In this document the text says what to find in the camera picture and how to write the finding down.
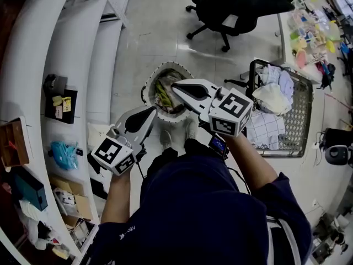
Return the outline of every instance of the black office chair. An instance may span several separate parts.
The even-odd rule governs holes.
[[[205,29],[220,32],[225,46],[223,52],[230,49],[227,34],[237,36],[255,29],[258,17],[294,10],[292,0],[192,0],[195,6],[187,6],[186,11],[196,10],[200,21],[205,23],[186,37],[192,39]],[[222,25],[229,15],[238,17],[233,28]]]

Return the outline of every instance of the metal basket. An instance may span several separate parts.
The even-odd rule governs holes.
[[[270,150],[267,147],[264,147],[258,148],[258,151],[263,157],[303,157],[310,127],[313,86],[306,78],[282,68],[281,66],[276,66],[263,60],[254,60],[250,64],[249,88],[246,91],[247,97],[256,103],[253,109],[259,109],[259,106],[252,94],[256,88],[262,85],[262,81],[260,76],[257,75],[256,69],[267,66],[268,64],[287,71],[291,76],[294,82],[293,104],[292,109],[289,112],[281,115],[285,122],[286,133],[279,135],[279,149]]]

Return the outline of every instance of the plastic bag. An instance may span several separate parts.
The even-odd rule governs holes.
[[[53,141],[50,144],[53,152],[55,162],[60,168],[65,170],[78,169],[77,161],[77,143],[73,145],[67,145],[62,141]]]

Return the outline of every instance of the shoe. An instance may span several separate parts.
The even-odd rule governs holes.
[[[163,151],[172,146],[172,136],[166,130],[162,130],[159,135],[159,142],[163,146]]]
[[[188,125],[186,126],[186,139],[196,139],[198,127],[199,126],[195,119],[191,118]]]

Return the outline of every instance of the white tile floor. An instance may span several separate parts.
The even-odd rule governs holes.
[[[280,38],[274,35],[279,29],[276,15],[261,17],[258,26],[250,33],[230,37],[231,49],[221,51],[223,41],[219,33],[205,30],[188,40],[186,33],[203,24],[198,21],[195,12],[188,13],[185,6],[191,0],[130,0],[126,16],[131,25],[120,36],[117,62],[114,73],[111,122],[123,112],[143,105],[140,99],[141,88],[154,69],[164,61],[177,61],[185,66],[196,78],[207,78],[221,85],[225,78],[238,78],[239,74],[249,70],[254,58],[273,61],[279,57]],[[342,65],[335,55],[330,55],[330,62],[336,66],[332,96],[342,102],[350,99],[347,82],[342,77]],[[314,89],[314,102],[311,127],[306,153],[300,159],[271,159],[270,164],[276,171],[283,172],[291,180],[293,192],[305,213],[313,210],[316,199],[325,210],[335,210],[348,184],[352,170],[349,167],[336,167],[321,160],[314,166],[316,150],[311,148],[317,131],[325,128],[342,128],[339,119],[348,120],[347,109],[336,100],[324,95],[322,90]],[[177,126],[167,125],[173,137],[173,147],[183,152],[183,123]],[[145,141],[148,154],[142,159],[143,172],[152,160],[161,153],[158,140],[159,126]],[[207,144],[210,135],[200,130],[198,140]],[[230,167],[237,168],[233,158],[227,160]],[[131,174],[131,213],[139,205],[141,176],[137,167]],[[241,191],[243,183],[235,178]],[[322,213],[321,209],[307,215],[312,225]]]

